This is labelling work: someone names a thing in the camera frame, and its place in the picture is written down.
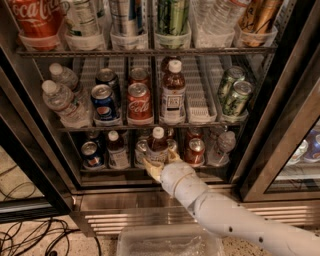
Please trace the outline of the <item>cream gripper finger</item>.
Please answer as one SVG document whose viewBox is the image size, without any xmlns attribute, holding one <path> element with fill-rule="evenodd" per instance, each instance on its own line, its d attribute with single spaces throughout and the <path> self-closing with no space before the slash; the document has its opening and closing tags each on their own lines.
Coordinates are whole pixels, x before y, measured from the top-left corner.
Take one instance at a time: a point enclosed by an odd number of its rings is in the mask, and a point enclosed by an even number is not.
<svg viewBox="0 0 320 256">
<path fill-rule="evenodd" d="M 147 173 L 156 181 L 160 181 L 160 176 L 162 170 L 164 168 L 164 164 L 162 162 L 154 162 L 150 161 L 147 158 L 143 159 L 143 165 L 147 171 Z"/>
<path fill-rule="evenodd" d="M 181 162 L 182 159 L 180 158 L 180 155 L 173 151 L 172 149 L 168 149 L 168 162 L 174 163 L 174 162 Z"/>
</svg>

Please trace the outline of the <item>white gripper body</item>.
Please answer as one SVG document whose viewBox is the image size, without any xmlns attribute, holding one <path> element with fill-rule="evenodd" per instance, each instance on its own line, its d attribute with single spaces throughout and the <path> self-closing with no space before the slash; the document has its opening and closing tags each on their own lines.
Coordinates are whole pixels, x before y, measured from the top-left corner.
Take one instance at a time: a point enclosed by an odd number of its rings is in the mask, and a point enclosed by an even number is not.
<svg viewBox="0 0 320 256">
<path fill-rule="evenodd" d="M 162 188 L 185 208 L 189 208 L 208 189 L 208 185 L 197 176 L 195 170 L 183 161 L 166 165 L 160 181 Z"/>
</svg>

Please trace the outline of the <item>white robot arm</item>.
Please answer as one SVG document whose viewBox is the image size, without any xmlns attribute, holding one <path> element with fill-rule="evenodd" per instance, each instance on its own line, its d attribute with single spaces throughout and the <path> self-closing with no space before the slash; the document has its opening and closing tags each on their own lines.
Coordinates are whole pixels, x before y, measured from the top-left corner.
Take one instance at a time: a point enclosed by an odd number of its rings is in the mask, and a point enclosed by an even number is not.
<svg viewBox="0 0 320 256">
<path fill-rule="evenodd" d="M 320 256 L 319 236 L 263 218 L 210 189 L 176 152 L 168 152 L 167 163 L 145 158 L 143 165 L 207 232 L 247 240 L 275 256 Z"/>
</svg>

